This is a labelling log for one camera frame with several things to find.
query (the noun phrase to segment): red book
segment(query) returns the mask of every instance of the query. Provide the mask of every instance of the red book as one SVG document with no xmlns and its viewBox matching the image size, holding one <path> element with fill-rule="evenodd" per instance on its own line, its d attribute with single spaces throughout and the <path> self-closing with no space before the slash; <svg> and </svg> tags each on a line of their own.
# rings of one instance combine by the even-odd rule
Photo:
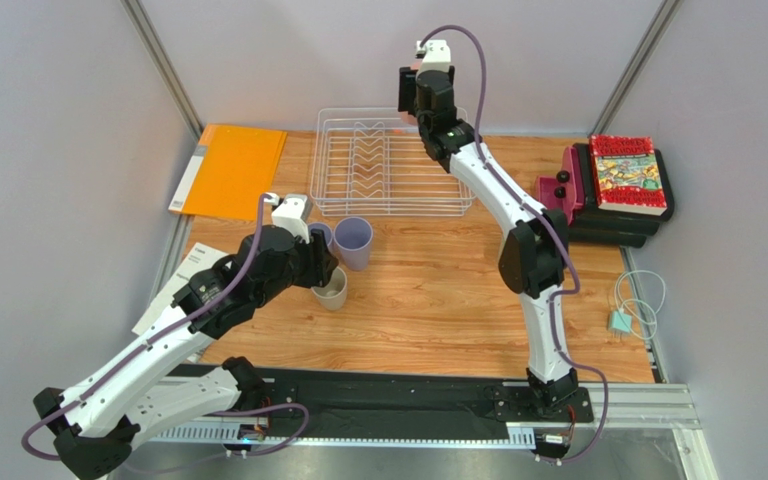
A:
<svg viewBox="0 0 768 480">
<path fill-rule="evenodd" d="M 600 209 L 657 216 L 668 209 L 650 137 L 593 135 L 591 160 Z"/>
</svg>

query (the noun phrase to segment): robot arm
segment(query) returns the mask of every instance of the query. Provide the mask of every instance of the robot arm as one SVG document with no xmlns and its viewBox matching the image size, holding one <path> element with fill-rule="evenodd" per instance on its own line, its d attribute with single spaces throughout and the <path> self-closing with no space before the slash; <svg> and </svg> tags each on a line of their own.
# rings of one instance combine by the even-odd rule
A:
<svg viewBox="0 0 768 480">
<path fill-rule="evenodd" d="M 529 332 L 529 382 L 546 405 L 556 405 L 578 386 L 576 370 L 559 354 L 550 325 L 549 310 L 554 309 L 558 340 L 561 350 L 566 350 L 560 299 L 551 296 L 561 289 L 565 265 L 533 212 L 544 215 L 565 246 L 567 220 L 560 210 L 546 210 L 524 192 L 499 166 L 487 145 L 476 144 L 473 127 L 457 118 L 455 70 L 446 41 L 417 42 L 417 59 L 413 67 L 399 71 L 399 111 L 416 117 L 429 157 L 464 182 L 500 225 L 503 244 L 499 271 L 523 307 Z M 483 156 L 477 148 L 482 149 Z"/>
<path fill-rule="evenodd" d="M 289 195 L 279 206 L 277 196 L 272 198 L 275 224 L 262 226 L 247 271 L 241 270 L 253 236 L 242 241 L 237 254 L 193 275 L 157 322 L 98 371 L 66 390 L 47 388 L 35 397 L 41 418 L 59 414 L 42 423 L 55 435 L 61 461 L 79 478 L 114 470 L 147 439 L 193 418 L 260 406 L 264 383 L 244 358 L 229 359 L 181 385 L 156 384 L 189 355 L 250 320 L 283 290 L 330 281 L 337 260 L 323 232 L 308 233 L 312 205 L 307 197 Z M 203 308 L 208 310 L 186 320 Z"/>
</svg>

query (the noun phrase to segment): power adapter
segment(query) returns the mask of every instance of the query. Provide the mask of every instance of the power adapter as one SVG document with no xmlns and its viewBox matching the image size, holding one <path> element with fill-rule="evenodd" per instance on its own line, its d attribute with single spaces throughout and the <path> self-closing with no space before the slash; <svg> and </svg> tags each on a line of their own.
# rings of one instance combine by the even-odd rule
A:
<svg viewBox="0 0 768 480">
<path fill-rule="evenodd" d="M 609 331 L 619 337 L 632 333 L 632 317 L 623 310 L 612 310 L 609 314 Z"/>
</svg>

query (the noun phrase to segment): white wall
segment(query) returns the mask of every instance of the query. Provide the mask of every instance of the white wall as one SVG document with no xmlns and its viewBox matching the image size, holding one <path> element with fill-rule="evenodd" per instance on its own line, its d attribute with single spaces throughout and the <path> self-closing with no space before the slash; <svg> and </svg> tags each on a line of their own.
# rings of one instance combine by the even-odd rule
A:
<svg viewBox="0 0 768 480">
<path fill-rule="evenodd" d="M 489 64 L 485 132 L 589 131 L 659 0 L 143 0 L 201 120 L 314 129 L 324 107 L 396 104 L 414 42 L 447 23 L 473 31 Z M 476 53 L 454 51 L 471 118 Z"/>
<path fill-rule="evenodd" d="M 187 132 L 119 2 L 0 1 L 0 479 L 73 479 L 32 398 L 132 336 Z"/>
<path fill-rule="evenodd" d="M 687 1 L 610 131 L 653 135 L 677 214 L 637 266 L 723 479 L 768 478 L 768 2 Z"/>
</svg>

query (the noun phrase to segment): white wire rack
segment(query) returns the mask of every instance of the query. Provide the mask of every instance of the white wire rack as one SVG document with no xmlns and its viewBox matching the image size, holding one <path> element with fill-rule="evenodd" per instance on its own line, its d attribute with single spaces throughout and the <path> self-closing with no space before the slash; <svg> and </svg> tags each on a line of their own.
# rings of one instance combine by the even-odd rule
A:
<svg viewBox="0 0 768 480">
<path fill-rule="evenodd" d="M 310 196 L 324 216 L 461 216 L 475 199 L 394 108 L 319 112 Z"/>
</svg>

